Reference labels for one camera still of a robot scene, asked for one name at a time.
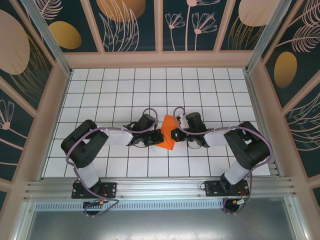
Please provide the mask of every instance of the gold circle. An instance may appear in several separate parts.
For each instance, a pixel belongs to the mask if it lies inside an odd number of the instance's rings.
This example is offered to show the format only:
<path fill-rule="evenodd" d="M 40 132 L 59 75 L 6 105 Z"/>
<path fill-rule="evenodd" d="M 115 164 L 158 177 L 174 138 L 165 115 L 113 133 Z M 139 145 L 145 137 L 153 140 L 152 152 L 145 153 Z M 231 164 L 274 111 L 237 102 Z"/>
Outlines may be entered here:
<path fill-rule="evenodd" d="M 8 74 L 21 74 L 28 66 L 28 35 L 21 24 L 0 9 L 0 69 Z"/>
<path fill-rule="evenodd" d="M 240 21 L 250 27 L 261 27 L 268 23 L 279 0 L 241 0 Z"/>
<path fill-rule="evenodd" d="M 288 87 L 297 72 L 297 59 L 291 52 L 285 51 L 277 58 L 274 66 L 274 81 L 279 88 Z"/>
<path fill-rule="evenodd" d="M 49 25 L 56 42 L 65 49 L 80 47 L 82 40 L 80 33 L 74 26 L 65 21 L 55 21 Z"/>
<path fill-rule="evenodd" d="M 125 9 L 122 2 L 128 11 L 129 9 L 132 10 L 136 19 L 145 12 L 146 0 L 96 0 L 100 10 L 109 19 L 121 23 L 129 22 L 130 19 L 125 17 Z"/>

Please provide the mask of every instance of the orange object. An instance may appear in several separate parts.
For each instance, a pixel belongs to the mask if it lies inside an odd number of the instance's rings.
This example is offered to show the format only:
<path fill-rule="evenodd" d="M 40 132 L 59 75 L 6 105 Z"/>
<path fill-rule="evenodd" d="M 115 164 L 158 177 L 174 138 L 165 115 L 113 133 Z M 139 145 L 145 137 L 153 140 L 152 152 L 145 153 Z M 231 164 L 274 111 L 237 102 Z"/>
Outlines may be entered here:
<path fill-rule="evenodd" d="M 175 124 L 174 116 L 165 115 L 161 127 L 161 133 L 163 134 L 164 141 L 156 144 L 156 146 L 173 150 L 176 141 L 171 138 L 171 131 L 176 128 L 177 125 Z"/>

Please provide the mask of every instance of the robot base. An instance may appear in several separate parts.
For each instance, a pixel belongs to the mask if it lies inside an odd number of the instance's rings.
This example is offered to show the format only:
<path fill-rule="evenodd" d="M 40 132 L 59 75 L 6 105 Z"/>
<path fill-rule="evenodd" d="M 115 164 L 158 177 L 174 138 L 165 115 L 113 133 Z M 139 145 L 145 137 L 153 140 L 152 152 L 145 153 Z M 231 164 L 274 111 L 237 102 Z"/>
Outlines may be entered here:
<path fill-rule="evenodd" d="M 248 182 L 246 180 L 241 180 L 228 192 L 222 188 L 220 180 L 205 181 L 203 184 L 205 187 L 205 195 L 207 197 L 241 196 L 241 191 L 245 195 L 249 195 Z"/>
<path fill-rule="evenodd" d="M 109 199 L 114 199 L 117 192 L 116 182 L 102 182 L 99 191 L 96 193 L 99 196 L 103 196 Z M 98 197 L 93 196 L 89 193 L 81 183 L 74 183 L 72 185 L 72 199 L 98 199 Z"/>

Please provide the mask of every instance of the white grid floor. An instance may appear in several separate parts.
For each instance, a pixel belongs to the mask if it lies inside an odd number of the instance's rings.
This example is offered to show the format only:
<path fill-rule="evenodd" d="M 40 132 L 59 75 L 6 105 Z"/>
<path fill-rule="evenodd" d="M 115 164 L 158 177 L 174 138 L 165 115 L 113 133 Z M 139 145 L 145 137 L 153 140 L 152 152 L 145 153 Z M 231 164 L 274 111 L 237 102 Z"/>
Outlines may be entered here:
<path fill-rule="evenodd" d="M 172 115 L 178 106 L 184 106 L 186 114 L 199 112 L 207 128 L 243 121 L 257 127 L 240 68 L 75 69 L 42 176 L 75 177 L 60 145 L 83 121 L 121 127 L 139 120 L 143 110 L 152 107 L 160 128 L 164 116 Z M 93 163 L 99 177 L 219 177 L 234 161 L 229 147 L 191 149 L 177 142 L 172 151 L 157 146 L 104 146 Z M 253 175 L 269 176 L 268 165 Z"/>

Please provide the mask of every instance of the enclosure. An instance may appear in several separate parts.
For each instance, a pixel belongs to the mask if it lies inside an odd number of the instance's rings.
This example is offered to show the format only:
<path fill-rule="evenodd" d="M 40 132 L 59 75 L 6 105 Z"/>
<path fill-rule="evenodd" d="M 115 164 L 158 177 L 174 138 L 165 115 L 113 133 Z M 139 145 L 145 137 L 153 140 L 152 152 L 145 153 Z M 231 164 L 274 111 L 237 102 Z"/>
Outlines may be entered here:
<path fill-rule="evenodd" d="M 320 235 L 319 0 L 5 0 L 0 19 L 3 239 Z M 105 145 L 94 168 L 120 202 L 86 218 L 62 141 L 147 108 L 161 128 L 176 107 L 208 129 L 249 121 L 271 143 L 243 213 L 202 189 L 236 161 L 231 148 L 184 141 Z"/>

